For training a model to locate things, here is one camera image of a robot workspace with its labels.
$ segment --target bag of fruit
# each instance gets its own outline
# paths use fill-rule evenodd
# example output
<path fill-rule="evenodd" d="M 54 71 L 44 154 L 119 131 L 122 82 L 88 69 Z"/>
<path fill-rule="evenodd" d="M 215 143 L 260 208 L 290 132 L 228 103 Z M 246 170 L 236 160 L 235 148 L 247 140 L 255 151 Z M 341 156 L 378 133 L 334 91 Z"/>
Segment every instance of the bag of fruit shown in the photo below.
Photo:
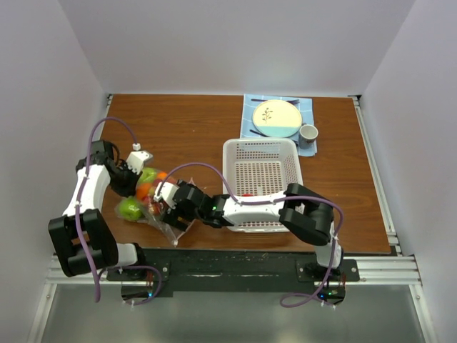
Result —
<path fill-rule="evenodd" d="M 154 201 L 154 192 L 157 186 L 165 179 L 167 173 L 151 167 L 144 167 L 138 182 L 136 183 L 136 194 L 134 197 L 123 198 L 115 208 L 119 218 L 130 222 L 147 223 L 159 229 L 170 243 L 176 247 L 179 238 L 185 234 L 193 222 L 186 230 L 182 231 L 172 227 L 160 220 L 162 213 L 166 210 L 162 203 Z M 172 184 L 176 180 L 172 177 L 166 180 Z"/>

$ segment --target white metal frame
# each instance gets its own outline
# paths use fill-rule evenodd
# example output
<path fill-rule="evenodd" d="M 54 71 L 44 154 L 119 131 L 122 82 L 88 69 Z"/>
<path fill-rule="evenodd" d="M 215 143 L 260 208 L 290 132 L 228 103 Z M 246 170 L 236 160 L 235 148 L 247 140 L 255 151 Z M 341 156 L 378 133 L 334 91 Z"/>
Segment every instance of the white metal frame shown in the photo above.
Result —
<path fill-rule="evenodd" d="M 112 96 L 109 96 L 107 111 L 111 104 Z M 404 257 L 401 253 L 400 244 L 393 226 L 391 213 L 388 208 L 386 195 L 384 194 L 381 178 L 378 173 L 378 167 L 374 159 L 371 149 L 368 134 L 363 122 L 363 113 L 361 111 L 358 99 L 353 96 L 354 107 L 356 110 L 358 122 L 360 125 L 363 142 L 365 144 L 368 162 L 370 164 L 371 174 L 373 176 L 376 193 L 378 195 L 379 205 L 383 217 L 383 222 L 386 228 L 389 244 L 395 247 L 397 257 L 392 256 L 363 256 L 351 257 L 357 261 L 358 272 L 361 281 L 347 282 L 347 284 L 358 285 L 408 285 L 411 291 L 411 298 L 416 309 L 419 323 L 422 328 L 422 333 L 427 343 L 437 342 L 435 329 L 433 328 L 432 320 L 426 300 L 423 295 L 421 276 L 419 274 L 416 259 L 414 257 Z M 101 278 L 102 284 L 144 284 L 144 282 L 108 282 L 104 277 Z M 77 277 L 68 278 L 62 272 L 59 261 L 56 257 L 51 260 L 46 283 L 40 298 L 39 306 L 36 311 L 34 323 L 32 325 L 29 343 L 40 342 L 43 337 L 46 322 L 48 320 L 51 305 L 56 293 L 58 284 L 93 284 L 94 281 L 90 274 L 79 275 Z"/>

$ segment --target white cup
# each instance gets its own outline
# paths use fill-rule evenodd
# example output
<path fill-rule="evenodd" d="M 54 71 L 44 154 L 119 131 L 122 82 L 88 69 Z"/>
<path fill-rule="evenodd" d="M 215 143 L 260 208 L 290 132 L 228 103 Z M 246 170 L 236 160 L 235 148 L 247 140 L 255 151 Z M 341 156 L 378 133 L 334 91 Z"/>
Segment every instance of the white cup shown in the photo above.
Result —
<path fill-rule="evenodd" d="M 309 148 L 319 135 L 319 130 L 311 124 L 304 124 L 298 131 L 298 146 L 302 149 Z"/>

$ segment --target basket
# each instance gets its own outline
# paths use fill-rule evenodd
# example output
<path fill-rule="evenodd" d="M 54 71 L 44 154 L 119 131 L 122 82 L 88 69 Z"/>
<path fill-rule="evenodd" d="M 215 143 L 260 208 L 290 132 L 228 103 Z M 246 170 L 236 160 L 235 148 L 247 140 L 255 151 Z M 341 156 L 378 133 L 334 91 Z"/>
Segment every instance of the basket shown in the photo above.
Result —
<path fill-rule="evenodd" d="M 223 148 L 223 175 L 237 196 L 269 195 L 303 184 L 295 144 L 287 138 L 230 139 Z M 278 222 L 245 222 L 238 232 L 287 232 Z"/>

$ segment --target brown tabletop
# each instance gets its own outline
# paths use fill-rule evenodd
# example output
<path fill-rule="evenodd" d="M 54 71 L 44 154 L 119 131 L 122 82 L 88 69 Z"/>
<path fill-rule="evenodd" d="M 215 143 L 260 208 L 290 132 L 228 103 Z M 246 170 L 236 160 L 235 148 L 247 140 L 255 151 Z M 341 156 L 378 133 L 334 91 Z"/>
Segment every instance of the brown tabletop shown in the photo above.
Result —
<path fill-rule="evenodd" d="M 131 126 L 142 149 L 154 155 L 151 166 L 167 172 L 202 161 L 222 170 L 222 146 L 227 139 L 239 137 L 242 106 L 242 96 L 115 95 L 109 116 Z M 339 237 L 346 252 L 390 252 L 352 99 L 313 98 L 313 113 L 319 129 L 318 153 L 299 158 L 304 184 L 345 211 Z M 118 123 L 107 122 L 102 138 L 115 143 L 123 158 L 131 151 L 131 137 Z M 207 194 L 222 192 L 221 180 L 209 169 L 193 166 L 176 176 L 193 177 Z M 103 216 L 118 242 L 171 246 L 157 229 L 117 218 L 114 207 L 119 200 L 108 190 L 103 206 Z M 312 250 L 289 232 L 246 234 L 200 222 L 180 238 L 179 247 Z"/>

